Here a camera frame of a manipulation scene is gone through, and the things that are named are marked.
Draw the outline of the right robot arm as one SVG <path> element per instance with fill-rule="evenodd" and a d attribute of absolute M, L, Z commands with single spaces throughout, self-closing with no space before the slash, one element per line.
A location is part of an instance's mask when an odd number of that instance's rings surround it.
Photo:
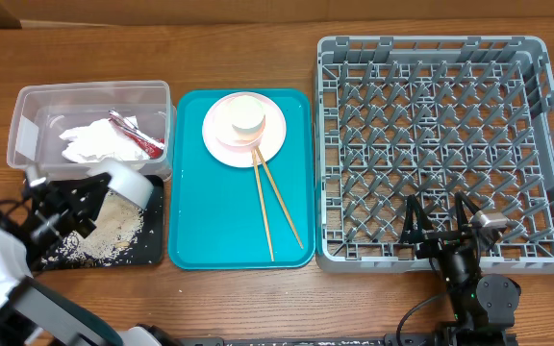
<path fill-rule="evenodd" d="M 507 330 L 515 324 L 521 287 L 498 274 L 484 274 L 483 254 L 508 229 L 502 212 L 483 210 L 461 191 L 455 194 L 457 229 L 438 232 L 414 195 L 405 203 L 406 216 L 399 242 L 414 245 L 415 256 L 428 260 L 445 284 L 444 293 L 417 304 L 401 318 L 394 340 L 398 345 L 516 345 Z M 404 334 L 408 319 L 420 309 L 448 298 L 452 322 L 440 322 L 429 334 Z"/>

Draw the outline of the grey bowl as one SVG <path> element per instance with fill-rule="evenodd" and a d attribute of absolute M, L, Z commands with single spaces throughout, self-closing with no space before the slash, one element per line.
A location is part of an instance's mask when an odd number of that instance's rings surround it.
<path fill-rule="evenodd" d="M 122 161 L 105 159 L 100 161 L 87 174 L 97 176 L 107 173 L 111 176 L 108 188 L 130 203 L 145 210 L 153 193 L 153 185 L 143 175 Z"/>

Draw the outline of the white cup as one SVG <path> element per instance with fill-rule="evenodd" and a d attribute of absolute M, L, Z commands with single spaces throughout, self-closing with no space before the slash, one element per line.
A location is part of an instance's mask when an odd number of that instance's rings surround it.
<path fill-rule="evenodd" d="M 242 95 L 233 98 L 228 106 L 228 111 L 231 125 L 240 135 L 251 136 L 264 125 L 264 108 L 255 97 Z"/>

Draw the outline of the white napkin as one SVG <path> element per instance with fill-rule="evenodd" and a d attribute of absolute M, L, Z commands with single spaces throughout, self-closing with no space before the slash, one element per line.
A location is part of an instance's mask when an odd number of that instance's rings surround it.
<path fill-rule="evenodd" d="M 119 161 L 149 160 L 149 155 L 132 139 L 121 133 L 106 118 L 87 126 L 64 131 L 59 138 L 67 145 L 62 156 L 76 163 L 100 162 L 103 159 Z"/>

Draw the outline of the rice pile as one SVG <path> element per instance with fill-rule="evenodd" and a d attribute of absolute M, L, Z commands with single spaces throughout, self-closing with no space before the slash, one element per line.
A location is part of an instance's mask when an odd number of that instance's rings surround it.
<path fill-rule="evenodd" d="M 128 250 L 144 224 L 142 209 L 109 191 L 87 237 L 73 232 L 41 263 L 102 264 Z"/>

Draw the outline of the red snack wrapper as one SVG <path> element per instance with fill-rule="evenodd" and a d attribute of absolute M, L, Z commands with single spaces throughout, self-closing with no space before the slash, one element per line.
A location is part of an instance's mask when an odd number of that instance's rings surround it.
<path fill-rule="evenodd" d="M 164 153 L 165 144 L 162 139 L 157 140 L 145 134 L 137 125 L 123 117 L 118 111 L 109 110 L 109 121 L 118 131 L 134 141 L 150 159 L 156 159 Z"/>

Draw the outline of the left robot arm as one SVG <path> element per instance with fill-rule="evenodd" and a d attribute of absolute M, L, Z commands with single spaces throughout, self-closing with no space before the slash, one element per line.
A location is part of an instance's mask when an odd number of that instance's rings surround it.
<path fill-rule="evenodd" d="M 11 220 L 0 201 L 0 345 L 27 345 L 43 332 L 54 345 L 174 345 L 156 326 L 137 324 L 117 331 L 103 319 L 40 283 L 34 267 L 71 234 L 90 236 L 110 193 L 139 209 L 153 194 L 152 182 L 139 174 L 103 172 L 81 180 L 51 181 L 27 171 L 12 210 L 23 208 L 22 223 Z"/>

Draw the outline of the wooden chopstick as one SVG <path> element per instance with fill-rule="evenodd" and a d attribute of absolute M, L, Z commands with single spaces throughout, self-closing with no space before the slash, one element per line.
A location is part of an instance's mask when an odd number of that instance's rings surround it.
<path fill-rule="evenodd" d="M 258 161 L 256 148 L 252 149 L 251 156 L 252 156 L 252 161 L 253 161 L 253 169 L 254 169 L 255 180 L 256 180 L 256 185 L 257 185 L 257 190 L 258 190 L 258 195 L 259 195 L 259 201 L 260 201 L 260 206 L 261 206 L 261 212 L 262 212 L 262 218 L 263 218 L 263 223 L 264 223 L 264 231 L 265 231 L 268 251 L 269 251 L 269 254 L 270 254 L 271 261 L 274 261 L 275 258 L 274 258 L 274 252 L 273 252 L 272 238 L 271 238 L 271 233 L 270 233 L 270 229 L 269 229 L 267 213 L 266 213 L 266 208 L 265 208 L 264 193 L 263 193 L 262 182 L 261 182 L 260 173 L 259 173 L 259 167 L 258 167 L 259 161 Z"/>
<path fill-rule="evenodd" d="M 296 238 L 296 240 L 297 240 L 297 242 L 298 242 L 300 248 L 301 248 L 301 249 L 304 249 L 304 245 L 303 245 L 303 243 L 302 243 L 302 240 L 301 240 L 301 238 L 300 238 L 300 235 L 299 235 L 299 233 L 297 232 L 297 229 L 296 229 L 296 227 L 295 227 L 295 225 L 294 225 L 294 223 L 293 223 L 293 220 L 292 220 L 292 218 L 291 218 L 291 216 L 290 216 L 290 212 L 289 212 L 289 210 L 288 210 L 288 208 L 287 208 L 287 206 L 286 206 L 286 204 L 285 204 L 285 202 L 284 202 L 284 200 L 283 200 L 282 194 L 281 194 L 281 192 L 280 192 L 278 186 L 277 186 L 276 183 L 275 183 L 275 180 L 274 180 L 274 178 L 273 178 L 273 176 L 272 176 L 272 173 L 271 173 L 271 171 L 270 171 L 270 169 L 269 169 L 269 167 L 268 167 L 268 165 L 267 165 L 267 163 L 266 163 L 266 160 L 264 159 L 264 156 L 263 156 L 263 154 L 262 154 L 262 152 L 261 152 L 261 150 L 260 150 L 260 147 L 257 146 L 257 147 L 255 148 L 255 150 L 256 150 L 257 156 L 258 156 L 258 158 L 260 159 L 260 162 L 261 162 L 261 164 L 262 164 L 262 166 L 263 166 L 263 168 L 264 168 L 264 171 L 265 171 L 265 173 L 266 173 L 266 175 L 267 175 L 267 177 L 268 177 L 268 179 L 269 179 L 269 181 L 270 181 L 270 184 L 271 184 L 271 186 L 272 186 L 272 188 L 273 188 L 273 191 L 274 191 L 274 193 L 275 193 L 275 195 L 276 195 L 276 197 L 277 197 L 277 199 L 278 199 L 278 201 L 279 201 L 279 204 L 280 204 L 280 206 L 281 206 L 281 208 L 282 208 L 282 211 L 283 211 L 285 217 L 287 218 L 287 220 L 288 220 L 288 222 L 289 222 L 290 228 L 291 228 L 291 230 L 292 230 L 292 232 L 293 232 L 293 234 L 294 234 L 294 236 L 295 236 L 295 238 Z"/>

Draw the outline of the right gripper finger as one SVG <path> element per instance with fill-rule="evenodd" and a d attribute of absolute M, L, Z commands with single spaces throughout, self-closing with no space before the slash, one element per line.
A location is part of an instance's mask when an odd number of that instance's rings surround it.
<path fill-rule="evenodd" d="M 478 236 L 480 221 L 477 213 L 480 208 L 475 205 L 463 192 L 458 191 L 455 194 L 455 215 L 458 231 L 462 235 L 470 235 L 475 238 Z"/>
<path fill-rule="evenodd" d="M 399 242 L 403 244 L 418 244 L 426 240 L 426 235 L 434 231 L 431 220 L 422 205 L 412 194 L 406 199 L 405 219 Z"/>

